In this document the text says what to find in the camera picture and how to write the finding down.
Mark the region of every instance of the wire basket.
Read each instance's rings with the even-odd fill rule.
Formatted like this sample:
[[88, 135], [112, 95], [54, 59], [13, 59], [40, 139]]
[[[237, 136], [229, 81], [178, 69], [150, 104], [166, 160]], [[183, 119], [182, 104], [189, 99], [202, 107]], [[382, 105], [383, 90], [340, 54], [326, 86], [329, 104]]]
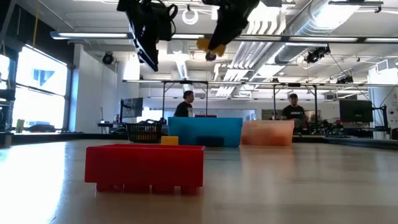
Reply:
[[158, 143], [162, 139], [162, 123], [144, 121], [137, 124], [126, 124], [129, 140], [136, 143]]

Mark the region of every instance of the person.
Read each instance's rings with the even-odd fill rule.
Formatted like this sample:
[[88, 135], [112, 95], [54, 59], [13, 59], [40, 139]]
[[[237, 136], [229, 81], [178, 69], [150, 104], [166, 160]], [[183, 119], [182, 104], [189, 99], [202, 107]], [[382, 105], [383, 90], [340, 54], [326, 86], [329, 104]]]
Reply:
[[297, 97], [297, 94], [292, 93], [289, 96], [289, 101], [290, 105], [286, 106], [282, 110], [282, 119], [284, 120], [300, 120], [303, 121], [305, 120], [305, 112], [304, 108], [299, 106], [297, 103], [299, 101], [299, 98]]
[[187, 90], [184, 92], [184, 101], [181, 102], [177, 109], [175, 110], [175, 117], [193, 117], [193, 108], [191, 103], [195, 99], [193, 96], [193, 92], [191, 90]]

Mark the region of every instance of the table surface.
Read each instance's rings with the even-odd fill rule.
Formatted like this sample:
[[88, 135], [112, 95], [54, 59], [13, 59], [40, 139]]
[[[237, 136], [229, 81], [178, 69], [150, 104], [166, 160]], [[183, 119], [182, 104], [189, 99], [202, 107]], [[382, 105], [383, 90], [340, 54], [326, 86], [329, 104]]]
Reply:
[[100, 194], [81, 140], [0, 149], [0, 223], [398, 223], [398, 154], [333, 144], [209, 148], [199, 196]]

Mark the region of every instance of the white wall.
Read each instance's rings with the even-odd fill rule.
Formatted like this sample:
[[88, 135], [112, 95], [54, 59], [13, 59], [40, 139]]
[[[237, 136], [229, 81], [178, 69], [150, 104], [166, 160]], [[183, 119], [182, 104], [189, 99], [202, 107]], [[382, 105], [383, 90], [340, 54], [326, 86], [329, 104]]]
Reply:
[[105, 121], [113, 121], [117, 113], [117, 74], [86, 53], [81, 45], [75, 46], [74, 64], [70, 130], [100, 133], [96, 126], [101, 121], [100, 108]]
[[[121, 99], [130, 99], [137, 98], [139, 92], [139, 84], [138, 83], [124, 83], [123, 78], [134, 76], [135, 73], [138, 73], [139, 77], [139, 63], [137, 64], [138, 70], [134, 68], [133, 63], [129, 62], [119, 62], [118, 63], [118, 82], [116, 85], [116, 107], [119, 108]], [[131, 121], [131, 118], [123, 119], [123, 122], [136, 122], [136, 118]]]
[[[148, 96], [162, 96], [162, 90], [160, 89], [149, 89], [149, 88], [141, 88], [139, 90], [139, 96], [144, 98], [144, 107], [149, 108], [162, 108], [162, 99], [153, 99], [148, 98]], [[181, 89], [170, 89], [166, 96], [182, 96]], [[165, 108], [175, 109], [179, 103], [181, 103], [182, 99], [166, 99], [165, 100]], [[304, 107], [305, 110], [314, 110], [315, 103], [314, 101], [300, 101], [299, 105]], [[281, 110], [284, 107], [289, 105], [287, 100], [285, 101], [277, 101], [276, 108], [277, 110]], [[196, 99], [192, 106], [194, 108], [206, 108], [206, 100]], [[208, 108], [210, 109], [249, 109], [249, 110], [257, 110], [257, 119], [261, 119], [261, 110], [262, 109], [274, 109], [274, 103], [272, 100], [264, 101], [264, 100], [209, 100]], [[323, 119], [332, 119], [340, 117], [340, 109], [337, 101], [327, 101], [327, 102], [318, 102], [318, 110], [321, 110]]]

